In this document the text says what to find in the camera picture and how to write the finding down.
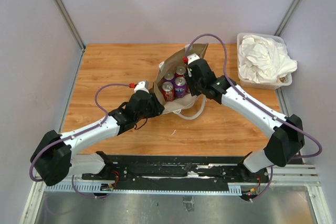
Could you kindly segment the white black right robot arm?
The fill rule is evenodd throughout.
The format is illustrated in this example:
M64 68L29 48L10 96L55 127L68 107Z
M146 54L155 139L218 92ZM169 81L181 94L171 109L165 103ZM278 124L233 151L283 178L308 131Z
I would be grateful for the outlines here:
M192 95L205 95L238 112L267 137L267 145L247 154L238 163L238 177L250 182L257 172L269 166L284 167L304 147L302 120L296 115L290 117L250 96L240 85L225 76L216 77L206 60L196 54L183 59L186 63L186 81Z

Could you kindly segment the pink patterned canvas bag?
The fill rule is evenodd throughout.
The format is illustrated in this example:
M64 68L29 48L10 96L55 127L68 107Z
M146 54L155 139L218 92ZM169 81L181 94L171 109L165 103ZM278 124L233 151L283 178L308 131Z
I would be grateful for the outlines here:
M189 45L174 53L159 64L156 80L153 82L153 92L163 105L163 114L174 113L185 120L193 120L204 110L206 97L191 95L187 84L187 67L183 61L186 55L204 58L208 44L194 44L187 51ZM181 112L194 106L198 97L202 98L200 109L192 116L185 116Z

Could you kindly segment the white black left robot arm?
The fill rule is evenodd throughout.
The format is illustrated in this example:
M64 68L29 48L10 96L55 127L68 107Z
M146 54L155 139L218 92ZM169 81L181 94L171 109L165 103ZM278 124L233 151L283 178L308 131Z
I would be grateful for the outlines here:
M31 180L44 182L47 186L61 182L75 174L75 156L81 150L131 130L140 120L159 116L163 111L164 106L154 93L138 90L128 102L123 102L94 123L71 132L51 130L45 133L30 158Z

